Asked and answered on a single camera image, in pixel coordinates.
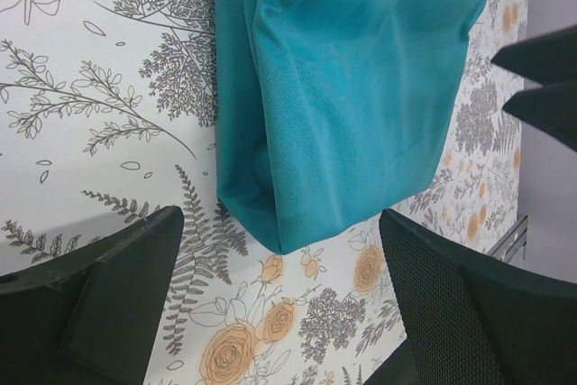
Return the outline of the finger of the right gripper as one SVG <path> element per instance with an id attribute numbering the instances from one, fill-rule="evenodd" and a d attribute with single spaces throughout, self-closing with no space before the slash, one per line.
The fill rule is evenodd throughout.
<path id="1" fill-rule="evenodd" d="M 576 81 L 517 92 L 502 110 L 576 150 Z"/>
<path id="2" fill-rule="evenodd" d="M 501 48 L 491 63 L 539 85 L 576 80 L 576 26 Z"/>

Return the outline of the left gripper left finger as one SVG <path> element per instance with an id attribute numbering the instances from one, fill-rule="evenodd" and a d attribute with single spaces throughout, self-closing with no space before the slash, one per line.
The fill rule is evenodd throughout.
<path id="1" fill-rule="evenodd" d="M 165 206 L 1 278 L 3 384 L 142 384 L 184 216 Z"/>

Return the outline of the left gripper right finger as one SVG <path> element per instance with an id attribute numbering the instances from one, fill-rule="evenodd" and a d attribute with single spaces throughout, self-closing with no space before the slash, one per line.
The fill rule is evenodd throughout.
<path id="1" fill-rule="evenodd" d="M 576 286 L 443 238 L 392 209 L 380 239 L 416 384 L 574 384 Z"/>

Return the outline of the teal t shirt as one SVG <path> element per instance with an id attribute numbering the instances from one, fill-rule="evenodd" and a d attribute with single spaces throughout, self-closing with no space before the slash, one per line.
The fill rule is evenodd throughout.
<path id="1" fill-rule="evenodd" d="M 487 0 L 215 0 L 217 192 L 288 254 L 424 191 Z"/>

